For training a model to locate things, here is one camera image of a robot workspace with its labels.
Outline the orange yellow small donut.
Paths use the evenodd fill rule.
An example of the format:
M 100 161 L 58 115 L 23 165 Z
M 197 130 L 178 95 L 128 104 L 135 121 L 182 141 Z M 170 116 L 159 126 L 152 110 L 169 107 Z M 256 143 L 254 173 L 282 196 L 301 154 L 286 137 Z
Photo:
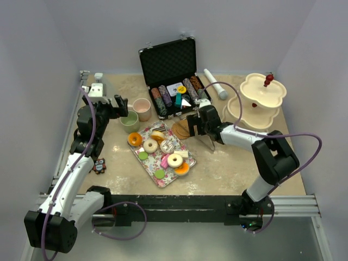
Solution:
M 154 130 L 151 135 L 151 139 L 156 141 L 164 141 L 166 139 L 165 134 L 163 132 L 160 132 L 158 130 Z

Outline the metal tongs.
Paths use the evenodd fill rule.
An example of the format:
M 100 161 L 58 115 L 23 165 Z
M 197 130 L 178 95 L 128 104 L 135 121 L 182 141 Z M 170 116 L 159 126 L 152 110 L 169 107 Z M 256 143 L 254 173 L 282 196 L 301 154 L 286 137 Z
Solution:
M 187 119 L 187 116 L 191 115 L 191 114 L 198 114 L 199 115 L 197 109 L 194 109 L 194 111 L 191 113 L 186 113 L 186 114 L 178 113 L 177 114 L 178 120 L 176 122 L 179 122 L 180 120 Z M 203 144 L 210 151 L 212 151 L 212 152 L 216 151 L 216 146 L 215 146 L 214 142 L 211 139 L 208 139 L 207 135 L 196 135 L 196 136 L 191 136 L 191 138 L 192 137 L 195 138 L 197 141 L 199 141 L 201 144 Z

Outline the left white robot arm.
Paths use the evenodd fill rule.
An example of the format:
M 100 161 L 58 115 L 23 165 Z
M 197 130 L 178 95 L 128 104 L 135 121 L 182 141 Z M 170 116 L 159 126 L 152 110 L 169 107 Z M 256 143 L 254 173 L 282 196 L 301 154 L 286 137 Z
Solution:
M 83 198 L 76 199 L 86 175 L 93 169 L 101 154 L 104 132 L 110 120 L 128 115 L 128 100 L 114 96 L 117 107 L 110 100 L 103 103 L 83 98 L 85 106 L 77 111 L 77 128 L 64 170 L 56 185 L 40 207 L 24 217 L 29 243 L 32 247 L 60 253 L 73 248 L 78 230 L 97 210 L 112 209 L 110 190 L 93 187 Z

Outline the orange glazed donut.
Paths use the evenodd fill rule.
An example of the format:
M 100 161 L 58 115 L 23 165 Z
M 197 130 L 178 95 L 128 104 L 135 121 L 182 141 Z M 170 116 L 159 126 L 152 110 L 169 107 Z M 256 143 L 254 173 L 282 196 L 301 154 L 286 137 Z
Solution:
M 138 132 L 132 132 L 129 134 L 127 141 L 131 146 L 137 147 L 142 144 L 142 136 Z

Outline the chocolate layered cake slice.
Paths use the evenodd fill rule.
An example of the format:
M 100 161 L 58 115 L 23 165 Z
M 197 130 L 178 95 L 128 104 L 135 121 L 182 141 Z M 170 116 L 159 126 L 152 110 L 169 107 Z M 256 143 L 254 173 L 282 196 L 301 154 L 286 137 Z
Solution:
M 154 131 L 165 132 L 166 128 L 164 126 L 161 126 L 161 127 L 155 128 Z

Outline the green ceramic cup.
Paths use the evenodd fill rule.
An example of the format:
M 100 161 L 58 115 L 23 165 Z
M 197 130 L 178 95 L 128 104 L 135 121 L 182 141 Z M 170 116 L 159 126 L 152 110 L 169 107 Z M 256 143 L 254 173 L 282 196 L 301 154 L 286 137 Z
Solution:
M 123 130 L 128 134 L 138 132 L 140 129 L 138 114 L 132 110 L 128 112 L 128 116 L 120 118 L 120 123 Z

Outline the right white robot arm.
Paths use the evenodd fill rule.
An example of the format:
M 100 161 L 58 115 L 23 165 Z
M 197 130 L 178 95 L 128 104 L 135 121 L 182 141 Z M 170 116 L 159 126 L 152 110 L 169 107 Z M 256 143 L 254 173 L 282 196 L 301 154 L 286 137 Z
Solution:
M 279 131 L 256 133 L 222 122 L 217 110 L 207 105 L 197 114 L 187 116 L 190 136 L 207 135 L 211 141 L 233 145 L 253 153 L 259 176 L 241 196 L 241 215 L 253 214 L 262 206 L 262 200 L 276 185 L 289 177 L 300 163 L 293 149 Z

